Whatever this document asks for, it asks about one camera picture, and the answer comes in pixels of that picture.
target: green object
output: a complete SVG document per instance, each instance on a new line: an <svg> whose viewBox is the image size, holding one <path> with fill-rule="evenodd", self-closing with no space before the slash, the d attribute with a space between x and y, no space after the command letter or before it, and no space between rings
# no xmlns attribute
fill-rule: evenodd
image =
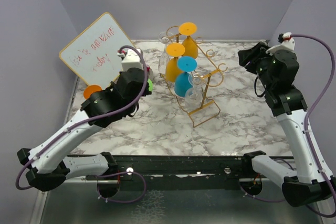
<svg viewBox="0 0 336 224"><path fill-rule="evenodd" d="M149 91L153 91L153 83L152 83L152 81L150 79L148 79L148 84L149 84L148 90Z"/></svg>

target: blue wine glass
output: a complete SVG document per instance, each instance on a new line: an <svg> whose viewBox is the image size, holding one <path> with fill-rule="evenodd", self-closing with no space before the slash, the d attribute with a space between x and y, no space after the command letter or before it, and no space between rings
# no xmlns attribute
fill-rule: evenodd
<svg viewBox="0 0 336 224"><path fill-rule="evenodd" d="M177 66L184 72L177 76L174 90L179 97L185 97L187 90L192 88L188 72L194 71L197 68L197 62L190 56L183 56L178 60Z"/></svg>

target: whiteboard frame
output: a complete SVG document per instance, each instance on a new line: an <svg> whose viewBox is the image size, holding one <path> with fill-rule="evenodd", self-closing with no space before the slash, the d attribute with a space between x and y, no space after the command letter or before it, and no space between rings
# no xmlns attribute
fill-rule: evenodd
<svg viewBox="0 0 336 224"><path fill-rule="evenodd" d="M125 33L125 31L121 28L121 26L119 25L119 23L115 20L115 18L113 18L113 16L109 13L109 12L104 12L102 15L99 16L99 18L97 18L91 25L89 25L87 28L85 28L84 31L82 31L79 35L77 35L76 38L74 38L69 44L66 45L65 48L63 48L59 54L58 57L61 59L61 61L63 61L65 63L65 65L68 66L68 68L70 68L83 82L85 82L86 85L89 85L83 78L82 76L80 76L66 61L64 61L61 58L61 54L64 50L66 50L76 39L78 39L83 33L85 33L91 26L93 26L102 16L104 16L105 14L108 14L111 16L111 18L114 20L114 22L116 23L117 26L119 26L120 30L126 35L127 39L131 42L132 46L135 47L135 45L133 44L132 40L130 39L130 37L128 37L128 35Z"/></svg>

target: wine glass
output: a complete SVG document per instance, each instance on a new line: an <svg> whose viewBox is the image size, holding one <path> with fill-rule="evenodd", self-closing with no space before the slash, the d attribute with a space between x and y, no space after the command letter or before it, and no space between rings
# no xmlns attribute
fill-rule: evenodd
<svg viewBox="0 0 336 224"><path fill-rule="evenodd" d="M166 52L166 47L168 44L174 42L174 35L170 33L169 31L163 31L159 34L159 41L164 44L164 50L162 54L159 57L159 73L160 74L165 74L166 73L166 66L167 63L169 62L169 56Z"/></svg>
<svg viewBox="0 0 336 224"><path fill-rule="evenodd" d="M192 88L188 89L185 93L184 102L187 108L196 109L199 108L202 102L202 76L199 73L195 73L189 76L189 82L192 84Z"/></svg>
<svg viewBox="0 0 336 224"><path fill-rule="evenodd" d="M190 56L196 59L198 56L198 47L195 41L191 38L191 35L197 31L197 26L194 23L187 22L180 25L178 30L180 34L187 36L182 42L182 45L185 47L183 56Z"/></svg>
<svg viewBox="0 0 336 224"><path fill-rule="evenodd" d="M178 60L177 66L184 72L176 78L175 93L179 97L185 97L187 90L192 88L192 84L189 82L190 74L188 72L196 69L197 62L190 56L184 56Z"/></svg>
<svg viewBox="0 0 336 224"><path fill-rule="evenodd" d="M166 80L170 82L175 82L177 76L179 76L182 71L177 66L177 61L179 56L181 56L185 48L182 44L179 43L171 43L167 45L167 54L172 56L173 59L171 59L166 66Z"/></svg>

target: table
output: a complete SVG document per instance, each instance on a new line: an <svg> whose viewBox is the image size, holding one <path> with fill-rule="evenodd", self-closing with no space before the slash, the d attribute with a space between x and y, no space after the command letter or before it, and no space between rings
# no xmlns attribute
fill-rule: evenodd
<svg viewBox="0 0 336 224"><path fill-rule="evenodd" d="M237 52L256 42L205 42L201 48L213 49L216 64L226 63L223 84L209 88L221 113L214 119L193 128L192 122L169 93L158 73L158 61L164 45L157 41L135 41L154 71L153 94L141 98L140 109L133 118L114 122L88 138L72 154L114 155L243 155L262 150L271 156L291 155L285 135L272 116L264 98L254 94L255 75L238 64ZM197 58L202 73L213 70L204 56ZM85 100L86 85L79 81L72 106L74 114Z"/></svg>

